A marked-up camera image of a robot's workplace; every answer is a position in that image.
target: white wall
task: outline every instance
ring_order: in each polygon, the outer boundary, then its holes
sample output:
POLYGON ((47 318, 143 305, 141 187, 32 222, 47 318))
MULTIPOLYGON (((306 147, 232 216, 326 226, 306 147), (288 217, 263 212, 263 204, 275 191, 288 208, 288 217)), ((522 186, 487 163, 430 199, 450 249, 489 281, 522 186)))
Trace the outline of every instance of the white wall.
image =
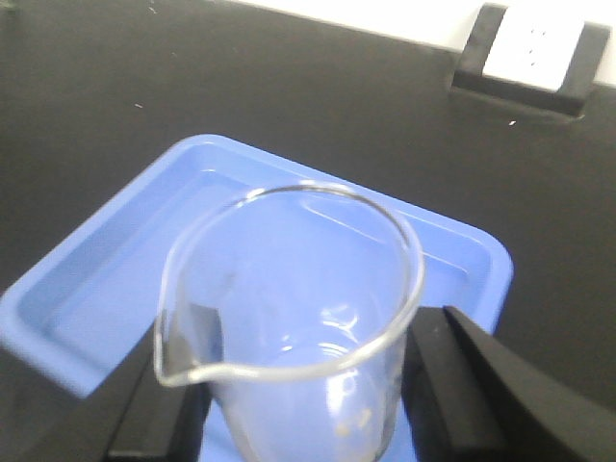
MULTIPOLYGON (((477 0, 240 0, 243 3, 343 24, 378 34, 462 50, 483 1, 477 0)), ((505 6, 530 0, 495 0, 505 6)), ((616 36, 616 0, 532 0, 533 5, 553 6, 555 14, 575 9, 575 14, 611 26, 616 36)), ((605 49, 596 80, 616 86, 616 38, 605 49)))

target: black clamp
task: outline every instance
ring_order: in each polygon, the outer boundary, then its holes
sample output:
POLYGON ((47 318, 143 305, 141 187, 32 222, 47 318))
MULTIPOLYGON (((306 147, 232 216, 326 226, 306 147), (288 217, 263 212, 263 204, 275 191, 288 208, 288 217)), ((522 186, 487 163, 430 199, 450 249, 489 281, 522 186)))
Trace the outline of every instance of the black clamp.
MULTIPOLYGON (((150 328, 67 419, 14 462, 195 462, 211 397, 166 388, 150 328)), ((613 462, 616 416, 533 368, 452 307, 420 308, 402 398, 420 462, 613 462)))

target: white outlet cover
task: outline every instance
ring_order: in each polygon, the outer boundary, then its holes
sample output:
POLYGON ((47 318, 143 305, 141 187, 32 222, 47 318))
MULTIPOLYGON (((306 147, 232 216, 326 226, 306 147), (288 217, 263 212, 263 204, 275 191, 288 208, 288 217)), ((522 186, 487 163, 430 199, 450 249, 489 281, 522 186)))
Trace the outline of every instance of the white outlet cover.
POLYGON ((558 91, 578 46, 584 20, 559 10, 507 8, 483 75, 558 91))

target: blue plastic tray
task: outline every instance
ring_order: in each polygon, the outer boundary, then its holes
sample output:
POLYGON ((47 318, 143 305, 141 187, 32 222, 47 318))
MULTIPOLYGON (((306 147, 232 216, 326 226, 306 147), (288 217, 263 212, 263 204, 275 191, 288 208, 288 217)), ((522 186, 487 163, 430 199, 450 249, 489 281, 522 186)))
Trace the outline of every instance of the blue plastic tray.
MULTIPOLYGON (((299 178, 349 184, 218 136, 175 144, 7 290, 0 340, 87 395, 152 323, 167 252, 182 229, 238 192, 299 178)), ((512 274, 502 245, 472 226, 354 187, 415 228, 427 268, 422 304, 455 305, 492 332, 512 274)), ((241 460, 215 405, 205 431, 208 460, 241 460)))

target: glass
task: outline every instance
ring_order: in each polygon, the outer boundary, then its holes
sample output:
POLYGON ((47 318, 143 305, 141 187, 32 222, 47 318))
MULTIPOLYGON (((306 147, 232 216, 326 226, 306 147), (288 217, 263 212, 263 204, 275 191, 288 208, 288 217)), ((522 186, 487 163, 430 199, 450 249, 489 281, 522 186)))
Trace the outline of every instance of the glass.
POLYGON ((348 187, 258 189, 167 256, 155 369, 208 382, 248 462, 373 462, 424 280, 413 230, 348 187))

